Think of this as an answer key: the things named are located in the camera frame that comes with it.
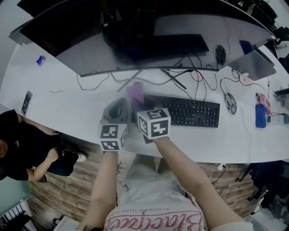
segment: monitor stand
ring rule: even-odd
[[[167,71],[165,71],[164,69],[159,69],[161,72],[163,72],[164,74],[166,74],[168,77],[171,78],[172,81],[175,81],[178,85],[180,85],[183,89],[186,90],[186,87],[184,85],[182,85],[177,79],[175,79],[175,77],[173,77],[172,75],[170,75]],[[136,76],[138,76],[143,70],[139,70],[137,73],[135,73],[131,78],[129,78],[118,90],[117,92],[120,92],[126,85],[129,84],[129,82],[131,80],[133,80]]]

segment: black pants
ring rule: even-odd
[[[73,166],[78,159],[78,155],[72,152],[65,152],[62,156],[62,151],[65,147],[61,144],[60,135],[47,135],[38,128],[31,126],[33,129],[33,166],[37,167],[40,165],[48,155],[48,152],[52,148],[56,148],[58,152],[58,159],[54,161],[48,172],[51,172],[60,176],[69,176],[73,171]]]

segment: white shoe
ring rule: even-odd
[[[76,153],[78,155],[78,159],[76,162],[84,162],[86,161],[87,157],[82,153]]]

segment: white cube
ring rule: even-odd
[[[171,116],[167,108],[137,113],[139,130],[148,138],[168,136],[171,131]]]
[[[99,125],[98,138],[103,151],[120,151],[128,138],[127,124]]]

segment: pink object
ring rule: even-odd
[[[138,102],[144,103],[143,83],[135,81],[132,86],[126,88],[126,93],[131,99],[136,99]]]
[[[270,114],[270,101],[267,99],[267,97],[261,93],[258,93],[256,96],[259,104],[262,104],[266,108],[266,114]]]

